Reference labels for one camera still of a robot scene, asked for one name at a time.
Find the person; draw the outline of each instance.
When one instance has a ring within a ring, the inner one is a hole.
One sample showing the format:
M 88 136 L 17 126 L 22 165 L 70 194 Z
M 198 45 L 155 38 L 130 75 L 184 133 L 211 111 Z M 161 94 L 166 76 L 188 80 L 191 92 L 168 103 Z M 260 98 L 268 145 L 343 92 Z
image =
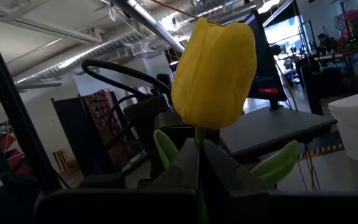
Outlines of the person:
M 326 52 L 331 52 L 331 41 L 329 37 L 326 34 L 319 34 L 317 38 L 320 41 L 318 51 L 323 55 L 325 55 Z

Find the gray table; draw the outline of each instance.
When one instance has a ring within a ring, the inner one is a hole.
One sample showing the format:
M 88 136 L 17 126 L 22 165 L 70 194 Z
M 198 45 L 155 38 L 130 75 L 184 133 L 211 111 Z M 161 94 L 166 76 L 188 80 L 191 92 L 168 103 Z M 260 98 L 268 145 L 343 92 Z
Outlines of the gray table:
M 269 107 L 242 115 L 221 130 L 225 150 L 240 163 L 258 162 L 259 156 L 277 151 L 291 140 L 308 143 L 326 131 L 336 120 L 301 111 Z

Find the computer monitor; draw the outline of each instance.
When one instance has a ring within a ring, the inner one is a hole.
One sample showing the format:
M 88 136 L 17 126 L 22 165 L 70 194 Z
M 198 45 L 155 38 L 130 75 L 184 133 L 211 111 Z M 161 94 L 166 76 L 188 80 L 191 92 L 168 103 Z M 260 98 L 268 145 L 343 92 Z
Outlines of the computer monitor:
M 257 55 L 257 69 L 249 98 L 258 98 L 265 100 L 285 101 L 283 86 L 278 75 L 275 59 L 270 51 L 269 43 L 265 35 L 265 29 L 260 20 L 257 11 L 249 14 L 244 20 L 255 35 L 255 48 Z

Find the ceiling light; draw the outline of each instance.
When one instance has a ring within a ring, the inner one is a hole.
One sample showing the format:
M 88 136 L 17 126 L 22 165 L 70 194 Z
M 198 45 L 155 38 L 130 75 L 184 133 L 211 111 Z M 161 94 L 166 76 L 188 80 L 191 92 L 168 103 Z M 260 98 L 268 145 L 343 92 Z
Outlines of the ceiling light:
M 258 13 L 264 13 L 270 10 L 273 6 L 280 3 L 280 0 L 263 0 L 264 4 L 258 9 Z

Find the red object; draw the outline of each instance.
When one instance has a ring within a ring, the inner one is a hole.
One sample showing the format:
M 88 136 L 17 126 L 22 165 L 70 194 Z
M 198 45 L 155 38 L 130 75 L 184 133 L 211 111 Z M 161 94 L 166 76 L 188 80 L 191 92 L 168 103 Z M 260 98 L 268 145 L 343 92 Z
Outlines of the red object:
M 15 141 L 16 141 L 16 139 L 13 136 L 11 136 L 10 134 L 4 134 L 0 138 L 0 146 L 1 146 L 2 151 L 4 151 L 4 153 L 5 153 Z
M 278 93 L 278 88 L 260 88 L 261 93 Z
M 23 163 L 22 153 L 17 149 L 12 149 L 6 152 L 6 159 L 9 167 L 15 174 L 26 174 L 30 168 Z

